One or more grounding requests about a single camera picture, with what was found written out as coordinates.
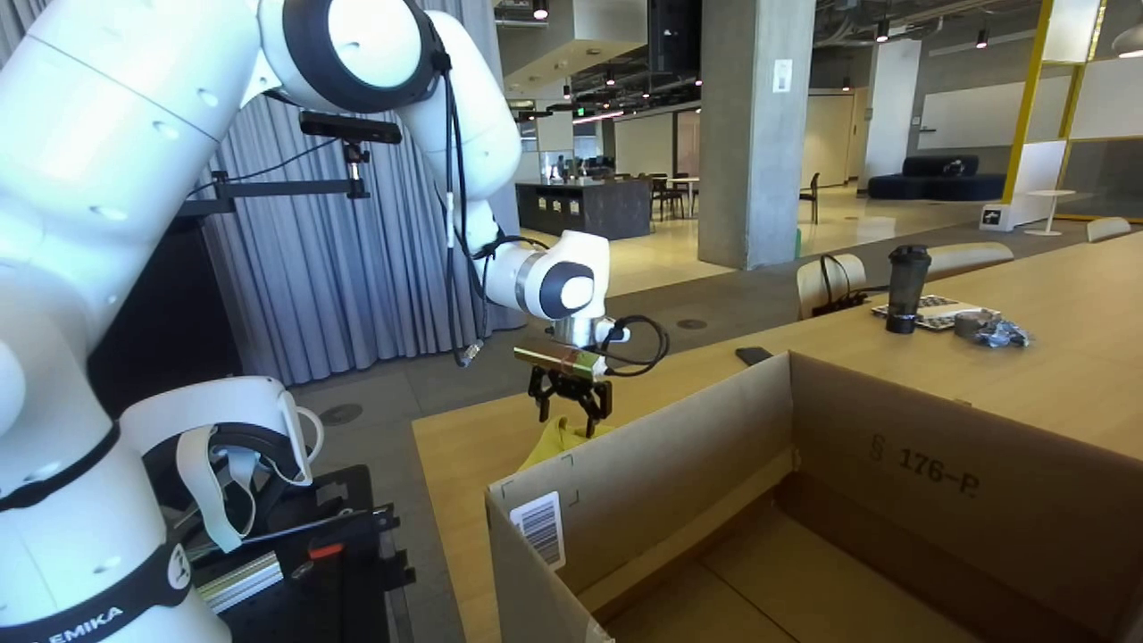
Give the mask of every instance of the ceiling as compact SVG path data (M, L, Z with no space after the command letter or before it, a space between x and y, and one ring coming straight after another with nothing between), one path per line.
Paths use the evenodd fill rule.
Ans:
M501 43L509 43L507 28L542 28L542 20L528 18L530 0L492 0L492 12ZM883 20L892 39L973 39L979 28L988 28L988 37L1000 37L1002 28L1035 28L1035 14L1040 0L819 0L810 86L848 82L827 75L827 62L859 56L859 51L873 47ZM539 86L566 86L571 99L534 99ZM507 92L522 122L551 109L654 109L700 99L700 71L654 75L647 47L607 51L600 43L563 43L558 64L522 62L507 68Z

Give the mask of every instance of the desk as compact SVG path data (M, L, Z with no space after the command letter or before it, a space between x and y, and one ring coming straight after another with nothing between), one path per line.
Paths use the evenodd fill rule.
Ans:
M626 424L689 398L744 364L736 346L800 350L942 401L1040 424L1143 462L1143 234L1082 244L1023 262L940 277L942 295L997 306L1028 328L1028 350L979 350L957 334L888 334L866 311L838 311L667 356L644 380L613 382ZM517 467L534 442L528 398L504 398L415 424L440 539L467 639L495 639L486 487Z

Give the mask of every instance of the gray curtain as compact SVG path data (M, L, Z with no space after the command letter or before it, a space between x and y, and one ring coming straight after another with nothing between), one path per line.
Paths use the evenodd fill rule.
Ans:
M47 0L0 2L0 55L14 51ZM501 71L489 2L426 0L451 12ZM366 146L366 199L257 195L211 213L203 234L227 306L241 373L290 386L397 356L467 346L517 314L467 289L467 265L446 251L444 202L410 143ZM236 183L341 177L338 146L307 138L297 109L254 99L222 138L211 173ZM492 199L501 224L517 232L515 193Z

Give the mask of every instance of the open cardboard box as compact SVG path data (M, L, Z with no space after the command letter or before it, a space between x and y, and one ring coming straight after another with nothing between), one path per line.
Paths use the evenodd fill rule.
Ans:
M525 643L1143 639L1138 462L800 352L492 482L489 537Z

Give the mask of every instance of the white robotic arm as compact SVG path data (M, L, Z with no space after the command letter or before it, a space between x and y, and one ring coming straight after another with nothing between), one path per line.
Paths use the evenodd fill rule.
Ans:
M486 195L509 183L517 133L454 18L400 0L54 0L0 71L0 639L225 639L85 356L264 92L397 106L465 212L486 295L573 346L611 334L603 238L501 244Z

